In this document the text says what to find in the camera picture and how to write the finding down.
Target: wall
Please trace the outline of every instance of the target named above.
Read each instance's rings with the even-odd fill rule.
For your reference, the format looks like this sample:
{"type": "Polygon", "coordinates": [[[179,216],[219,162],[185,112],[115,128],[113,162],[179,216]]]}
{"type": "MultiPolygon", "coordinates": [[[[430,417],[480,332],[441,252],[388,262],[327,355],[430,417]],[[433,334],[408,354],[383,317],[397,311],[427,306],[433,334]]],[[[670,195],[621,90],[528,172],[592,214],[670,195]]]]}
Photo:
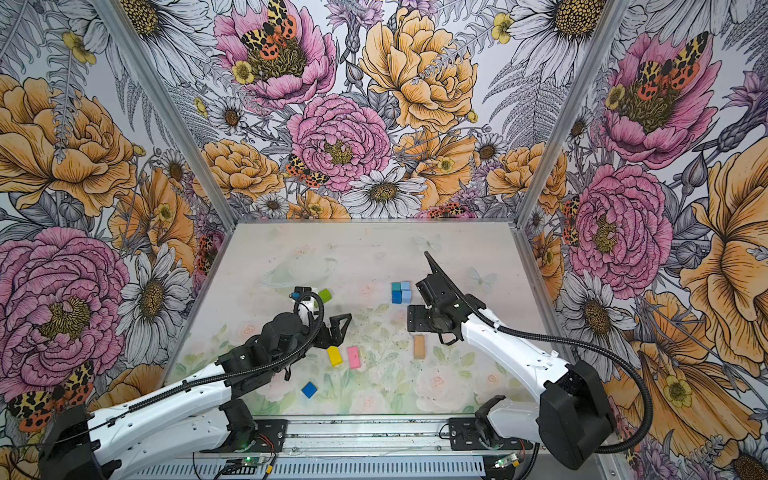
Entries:
{"type": "Polygon", "coordinates": [[[0,477],[153,390],[224,240],[89,4],[0,6],[0,477]],[[95,42],[86,47],[85,38],[95,42]]]}
{"type": "Polygon", "coordinates": [[[344,219],[514,216],[605,1],[572,3],[124,5],[241,217],[344,219]]]}
{"type": "MultiPolygon", "coordinates": [[[[563,144],[567,192],[528,237],[566,334],[619,353],[651,390],[635,476],[765,478],[768,2],[631,11],[637,34],[614,40],[563,144]]],[[[637,388],[580,354],[627,438],[637,388]]]]}

